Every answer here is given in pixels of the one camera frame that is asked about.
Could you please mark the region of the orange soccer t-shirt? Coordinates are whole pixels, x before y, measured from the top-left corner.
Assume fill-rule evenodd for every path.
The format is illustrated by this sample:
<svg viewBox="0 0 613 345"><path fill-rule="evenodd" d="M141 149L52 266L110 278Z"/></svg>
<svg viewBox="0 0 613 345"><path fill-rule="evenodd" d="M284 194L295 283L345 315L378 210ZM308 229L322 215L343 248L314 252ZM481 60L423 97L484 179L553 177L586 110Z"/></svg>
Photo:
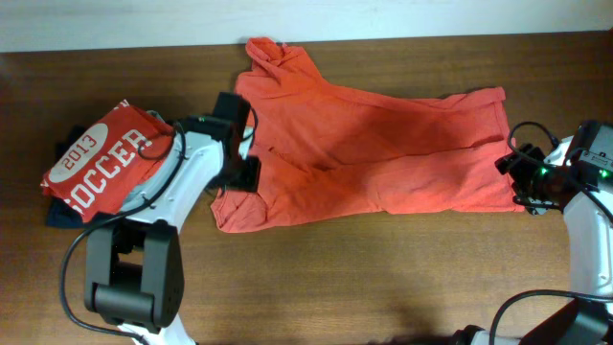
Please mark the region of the orange soccer t-shirt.
<svg viewBox="0 0 613 345"><path fill-rule="evenodd" d="M255 37L236 90L255 110L254 193L211 206L217 228L249 233L357 214L513 212L495 161L509 152L505 91L402 99L333 84L307 51Z"/></svg>

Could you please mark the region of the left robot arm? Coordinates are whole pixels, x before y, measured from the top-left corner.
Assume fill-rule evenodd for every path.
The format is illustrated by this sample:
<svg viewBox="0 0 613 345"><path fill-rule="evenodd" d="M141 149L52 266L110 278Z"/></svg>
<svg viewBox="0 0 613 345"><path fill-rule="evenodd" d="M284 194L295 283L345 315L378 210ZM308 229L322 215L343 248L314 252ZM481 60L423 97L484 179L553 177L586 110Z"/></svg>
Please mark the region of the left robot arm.
<svg viewBox="0 0 613 345"><path fill-rule="evenodd" d="M87 234L84 306L137 344L191 344L179 316L185 289L179 234L201 193L257 191L249 154L255 111L233 93L212 113L181 119L167 160L127 197L119 218Z"/></svg>

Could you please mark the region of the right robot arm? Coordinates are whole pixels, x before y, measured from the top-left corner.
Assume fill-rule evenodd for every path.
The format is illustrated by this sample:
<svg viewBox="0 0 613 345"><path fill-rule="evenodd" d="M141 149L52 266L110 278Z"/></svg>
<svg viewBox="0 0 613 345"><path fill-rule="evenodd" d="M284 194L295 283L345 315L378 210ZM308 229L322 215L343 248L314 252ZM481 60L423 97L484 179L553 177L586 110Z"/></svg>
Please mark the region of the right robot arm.
<svg viewBox="0 0 613 345"><path fill-rule="evenodd" d="M557 210L570 243L570 290L535 289L508 299L488 329L469 325L451 344L609 344L612 341L612 125L588 120L562 140L549 138L544 154L532 144L513 147L495 166L508 175L514 203L532 215ZM567 299L567 304L520 337L498 334L509 307L530 297Z"/></svg>

